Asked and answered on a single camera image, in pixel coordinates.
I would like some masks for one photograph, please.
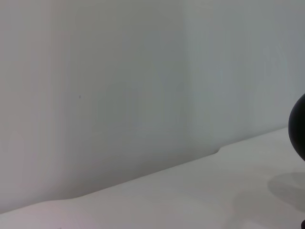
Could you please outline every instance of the black object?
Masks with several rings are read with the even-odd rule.
[[[305,94],[296,102],[289,117],[290,141],[298,155],[305,161]]]

